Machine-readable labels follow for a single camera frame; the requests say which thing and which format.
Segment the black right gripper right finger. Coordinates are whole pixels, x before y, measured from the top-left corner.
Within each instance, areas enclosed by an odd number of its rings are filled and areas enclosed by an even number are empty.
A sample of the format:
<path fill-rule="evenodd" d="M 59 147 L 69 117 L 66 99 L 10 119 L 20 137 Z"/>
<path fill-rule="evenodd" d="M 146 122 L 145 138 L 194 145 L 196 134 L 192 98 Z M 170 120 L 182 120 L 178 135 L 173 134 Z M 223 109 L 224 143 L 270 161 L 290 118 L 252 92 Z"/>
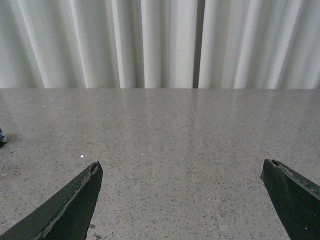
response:
<path fill-rule="evenodd" d="M 320 186 L 278 160 L 265 159 L 260 176 L 291 240 L 320 238 Z"/>

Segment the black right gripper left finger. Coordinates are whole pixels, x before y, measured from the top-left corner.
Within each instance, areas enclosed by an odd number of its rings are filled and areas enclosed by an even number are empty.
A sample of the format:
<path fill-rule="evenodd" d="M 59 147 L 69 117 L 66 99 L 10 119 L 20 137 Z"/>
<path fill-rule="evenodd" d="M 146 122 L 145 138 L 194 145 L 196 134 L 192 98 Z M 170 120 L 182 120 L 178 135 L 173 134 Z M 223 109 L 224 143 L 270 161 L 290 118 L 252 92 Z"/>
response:
<path fill-rule="evenodd" d="M 2 240 L 85 240 L 102 186 L 93 162 L 33 212 L 0 235 Z"/>

